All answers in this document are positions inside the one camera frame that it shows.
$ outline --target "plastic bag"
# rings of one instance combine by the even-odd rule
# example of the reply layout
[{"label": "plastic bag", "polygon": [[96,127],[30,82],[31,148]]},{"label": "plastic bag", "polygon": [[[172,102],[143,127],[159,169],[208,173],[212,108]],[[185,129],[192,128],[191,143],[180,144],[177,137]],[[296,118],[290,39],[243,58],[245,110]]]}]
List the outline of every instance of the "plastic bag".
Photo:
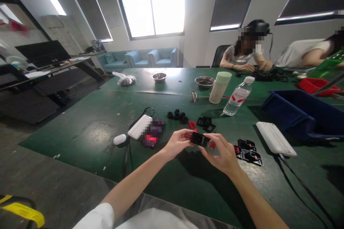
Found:
[{"label": "plastic bag", "polygon": [[133,85],[136,82],[136,78],[132,75],[126,76],[123,73],[112,72],[114,76],[120,77],[117,82],[117,85],[121,85],[122,87]]}]

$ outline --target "hand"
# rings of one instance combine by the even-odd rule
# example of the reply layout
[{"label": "hand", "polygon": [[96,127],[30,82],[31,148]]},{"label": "hand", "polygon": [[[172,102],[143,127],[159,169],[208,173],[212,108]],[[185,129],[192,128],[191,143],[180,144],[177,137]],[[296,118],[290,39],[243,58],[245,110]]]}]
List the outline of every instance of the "hand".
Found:
[{"label": "hand", "polygon": [[240,176],[243,171],[237,161],[233,145],[218,133],[205,133],[204,136],[210,139],[210,144],[216,144],[220,153],[220,156],[213,156],[205,148],[198,146],[210,164],[225,173],[231,180]]},{"label": "hand", "polygon": [[194,144],[190,142],[193,131],[188,129],[182,129],[175,131],[169,139],[166,146],[161,152],[166,155],[168,161],[176,157],[186,147],[193,147]]},{"label": "hand", "polygon": [[265,61],[264,63],[261,64],[259,67],[259,70],[262,70],[264,72],[271,70],[272,68],[272,62],[271,61]]},{"label": "hand", "polygon": [[235,70],[246,70],[246,71],[249,71],[249,72],[254,72],[255,71],[254,66],[251,65],[251,64],[244,64],[244,65],[235,64],[234,67],[232,66],[232,68],[235,69]]}]

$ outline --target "blue plastic bin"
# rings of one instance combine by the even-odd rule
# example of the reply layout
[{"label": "blue plastic bin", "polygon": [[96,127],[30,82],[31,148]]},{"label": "blue plastic bin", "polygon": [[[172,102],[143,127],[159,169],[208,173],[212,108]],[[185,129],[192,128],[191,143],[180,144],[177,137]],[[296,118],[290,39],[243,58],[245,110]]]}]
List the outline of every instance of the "blue plastic bin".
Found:
[{"label": "blue plastic bin", "polygon": [[270,91],[261,108],[303,141],[344,138],[344,112],[302,90]]}]

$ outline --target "white shirt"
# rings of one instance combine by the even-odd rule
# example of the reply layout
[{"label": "white shirt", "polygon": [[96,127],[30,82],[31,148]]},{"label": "white shirt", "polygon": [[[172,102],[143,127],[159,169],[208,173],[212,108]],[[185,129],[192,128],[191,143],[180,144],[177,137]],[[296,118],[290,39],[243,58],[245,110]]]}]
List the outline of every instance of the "white shirt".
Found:
[{"label": "white shirt", "polygon": [[[302,66],[302,57],[314,49],[324,50],[320,59],[325,59],[334,49],[334,43],[330,40],[320,41],[313,43],[315,40],[299,40],[291,43],[275,60],[275,65],[279,67],[293,66],[298,67]],[[304,47],[304,45],[312,43],[310,47]]]},{"label": "white shirt", "polygon": [[[113,229],[114,210],[109,203],[102,203],[81,219],[73,229]],[[190,221],[182,221],[175,215],[155,209],[146,209],[133,216],[117,229],[197,229]]]},{"label": "white shirt", "polygon": [[262,51],[262,46],[257,44],[253,53],[248,54],[248,55],[242,55],[239,57],[239,56],[234,56],[235,45],[231,45],[229,48],[227,48],[225,53],[229,54],[229,57],[227,60],[228,63],[244,65],[244,64],[247,64],[247,62],[249,61],[249,59],[251,59],[251,57],[257,57],[263,54],[261,51]]}]

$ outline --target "fan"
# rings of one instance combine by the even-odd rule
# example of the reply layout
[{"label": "fan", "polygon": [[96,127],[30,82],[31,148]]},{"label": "fan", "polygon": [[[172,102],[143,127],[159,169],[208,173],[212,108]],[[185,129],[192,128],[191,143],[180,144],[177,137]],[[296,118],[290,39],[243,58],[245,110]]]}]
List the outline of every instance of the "fan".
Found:
[{"label": "fan", "polygon": [[24,70],[29,66],[28,62],[21,57],[9,56],[6,57],[6,62],[21,70]]}]

